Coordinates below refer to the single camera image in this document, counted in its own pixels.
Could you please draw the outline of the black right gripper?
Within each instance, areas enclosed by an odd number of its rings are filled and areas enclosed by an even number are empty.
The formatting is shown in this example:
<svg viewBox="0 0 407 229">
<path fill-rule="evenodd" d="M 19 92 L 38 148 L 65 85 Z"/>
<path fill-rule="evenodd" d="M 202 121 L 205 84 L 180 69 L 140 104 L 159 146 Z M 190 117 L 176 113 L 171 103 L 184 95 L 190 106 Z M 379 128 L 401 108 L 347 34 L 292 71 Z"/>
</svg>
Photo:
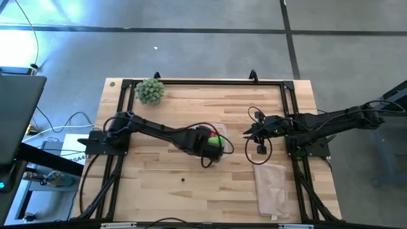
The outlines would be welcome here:
<svg viewBox="0 0 407 229">
<path fill-rule="evenodd" d="M 259 116 L 257 118 L 258 124 L 252 125 L 245 134 L 252 134 L 244 136 L 244 139 L 253 140 L 255 143 L 264 142 L 264 140 L 273 137 L 281 137 L 288 133 L 288 123 L 281 116 Z"/>
</svg>

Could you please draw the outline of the clear plastic tupperware container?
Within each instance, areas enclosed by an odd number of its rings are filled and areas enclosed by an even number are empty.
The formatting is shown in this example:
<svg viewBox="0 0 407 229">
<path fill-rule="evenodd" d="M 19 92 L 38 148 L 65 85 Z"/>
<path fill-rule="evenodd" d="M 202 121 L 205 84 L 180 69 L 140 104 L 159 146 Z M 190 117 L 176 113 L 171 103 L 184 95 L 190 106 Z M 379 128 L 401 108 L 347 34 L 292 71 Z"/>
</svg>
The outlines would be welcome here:
<svg viewBox="0 0 407 229">
<path fill-rule="evenodd" d="M 224 142 L 222 144 L 215 144 L 215 145 L 221 145 L 223 147 L 223 155 L 225 153 L 229 153 L 231 151 L 231 145 L 230 143 L 226 140 L 228 137 L 227 131 L 226 131 L 226 126 L 223 124 L 213 124 L 215 127 L 216 131 L 208 124 L 203 124 L 203 127 L 209 128 L 211 132 L 215 132 L 217 136 L 222 137 L 224 139 Z"/>
</svg>

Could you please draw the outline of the beige folded cloth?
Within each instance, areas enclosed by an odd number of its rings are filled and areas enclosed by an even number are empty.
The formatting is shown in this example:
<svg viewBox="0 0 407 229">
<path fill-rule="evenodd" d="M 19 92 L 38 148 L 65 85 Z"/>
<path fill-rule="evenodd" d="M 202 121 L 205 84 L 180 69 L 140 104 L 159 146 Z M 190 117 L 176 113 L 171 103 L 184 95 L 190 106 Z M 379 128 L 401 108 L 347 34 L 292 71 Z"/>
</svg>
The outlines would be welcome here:
<svg viewBox="0 0 407 229">
<path fill-rule="evenodd" d="M 265 163 L 253 169 L 259 214 L 271 220 L 289 218 L 286 168 Z"/>
</svg>

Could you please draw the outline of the green plant in white pot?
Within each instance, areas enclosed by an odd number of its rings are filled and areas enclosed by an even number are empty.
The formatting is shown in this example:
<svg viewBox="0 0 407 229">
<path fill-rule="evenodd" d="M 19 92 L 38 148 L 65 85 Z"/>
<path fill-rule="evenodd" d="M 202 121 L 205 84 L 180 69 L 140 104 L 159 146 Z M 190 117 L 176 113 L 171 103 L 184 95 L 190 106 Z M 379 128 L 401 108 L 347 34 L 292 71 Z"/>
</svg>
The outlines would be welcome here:
<svg viewBox="0 0 407 229">
<path fill-rule="evenodd" d="M 161 81 L 150 78 L 136 84 L 136 98 L 144 105 L 155 105 L 161 102 L 165 86 Z"/>
</svg>

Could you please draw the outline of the silver light bar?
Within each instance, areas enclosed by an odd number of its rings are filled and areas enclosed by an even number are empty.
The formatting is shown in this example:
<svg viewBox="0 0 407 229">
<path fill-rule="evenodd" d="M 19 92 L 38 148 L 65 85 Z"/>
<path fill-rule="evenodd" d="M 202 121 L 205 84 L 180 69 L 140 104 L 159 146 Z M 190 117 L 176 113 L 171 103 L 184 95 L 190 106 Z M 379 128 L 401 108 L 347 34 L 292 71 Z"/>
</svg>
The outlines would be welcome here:
<svg viewBox="0 0 407 229">
<path fill-rule="evenodd" d="M 284 223 L 279 224 L 278 229 L 315 229 L 315 228 L 314 225 Z"/>
<path fill-rule="evenodd" d="M 136 222 L 112 222 L 103 223 L 100 229 L 137 229 Z"/>
</svg>

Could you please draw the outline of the white label sheet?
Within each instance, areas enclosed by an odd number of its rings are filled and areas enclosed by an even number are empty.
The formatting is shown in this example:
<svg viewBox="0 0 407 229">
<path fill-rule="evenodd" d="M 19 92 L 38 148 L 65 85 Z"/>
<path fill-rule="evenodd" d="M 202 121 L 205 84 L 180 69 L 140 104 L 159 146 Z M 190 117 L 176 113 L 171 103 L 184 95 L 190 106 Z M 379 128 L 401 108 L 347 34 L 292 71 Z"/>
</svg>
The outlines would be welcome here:
<svg viewBox="0 0 407 229">
<path fill-rule="evenodd" d="M 86 162 L 86 146 L 78 142 L 78 139 L 87 139 L 88 134 L 66 134 L 62 145 L 61 157 L 78 164 Z"/>
</svg>

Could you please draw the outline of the metal water bottle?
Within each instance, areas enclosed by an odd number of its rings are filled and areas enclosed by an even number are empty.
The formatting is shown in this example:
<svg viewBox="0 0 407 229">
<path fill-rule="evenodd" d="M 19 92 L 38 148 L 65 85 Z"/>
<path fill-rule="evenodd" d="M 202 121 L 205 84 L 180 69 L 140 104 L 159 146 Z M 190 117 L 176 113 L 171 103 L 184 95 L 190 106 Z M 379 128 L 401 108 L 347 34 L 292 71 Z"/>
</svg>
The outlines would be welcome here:
<svg viewBox="0 0 407 229">
<path fill-rule="evenodd" d="M 71 186 L 75 182 L 75 179 L 71 176 L 65 175 L 60 171 L 50 172 L 44 179 L 40 181 L 41 186 L 51 186 L 51 187 L 65 187 Z"/>
</svg>

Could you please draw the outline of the dark blue-grey cart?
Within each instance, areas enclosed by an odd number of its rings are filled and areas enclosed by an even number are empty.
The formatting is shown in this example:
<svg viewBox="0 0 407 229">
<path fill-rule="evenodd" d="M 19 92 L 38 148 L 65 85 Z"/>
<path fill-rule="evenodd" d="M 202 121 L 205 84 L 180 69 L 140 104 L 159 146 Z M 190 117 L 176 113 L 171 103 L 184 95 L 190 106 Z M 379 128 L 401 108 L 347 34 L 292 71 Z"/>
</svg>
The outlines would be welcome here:
<svg viewBox="0 0 407 229">
<path fill-rule="evenodd" d="M 389 121 L 373 132 L 379 165 L 384 175 L 371 180 L 373 186 L 407 184 L 407 80 L 382 95 L 406 109 L 403 114 L 388 114 Z"/>
</svg>

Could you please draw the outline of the dark grey monitor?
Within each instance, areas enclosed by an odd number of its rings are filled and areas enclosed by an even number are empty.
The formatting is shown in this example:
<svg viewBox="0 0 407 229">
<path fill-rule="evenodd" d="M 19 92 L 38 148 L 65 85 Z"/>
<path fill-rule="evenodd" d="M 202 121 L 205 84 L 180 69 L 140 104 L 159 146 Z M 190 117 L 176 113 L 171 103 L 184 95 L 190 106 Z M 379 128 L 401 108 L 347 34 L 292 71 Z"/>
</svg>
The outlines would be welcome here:
<svg viewBox="0 0 407 229">
<path fill-rule="evenodd" d="M 44 76 L 0 76 L 0 165 L 14 160 L 46 81 Z"/>
</svg>

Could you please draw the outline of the black aluminium table frame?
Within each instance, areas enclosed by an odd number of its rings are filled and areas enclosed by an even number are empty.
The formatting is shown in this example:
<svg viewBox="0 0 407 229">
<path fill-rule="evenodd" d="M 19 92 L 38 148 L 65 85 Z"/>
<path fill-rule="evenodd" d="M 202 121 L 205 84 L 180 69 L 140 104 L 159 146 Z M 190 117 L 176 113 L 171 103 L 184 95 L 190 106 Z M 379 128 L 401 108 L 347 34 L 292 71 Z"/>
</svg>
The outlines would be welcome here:
<svg viewBox="0 0 407 229">
<path fill-rule="evenodd" d="M 161 103 L 144 106 L 135 99 L 137 80 L 105 81 L 96 125 L 118 111 L 170 127 L 201 121 L 226 126 L 231 149 L 219 163 L 178 151 L 168 142 L 133 134 L 120 157 L 121 176 L 107 192 L 95 216 L 115 221 L 150 222 L 179 218 L 204 223 L 269 223 L 258 211 L 252 162 L 260 160 L 244 132 L 259 108 L 267 115 L 315 113 L 308 80 L 169 79 Z"/>
</svg>

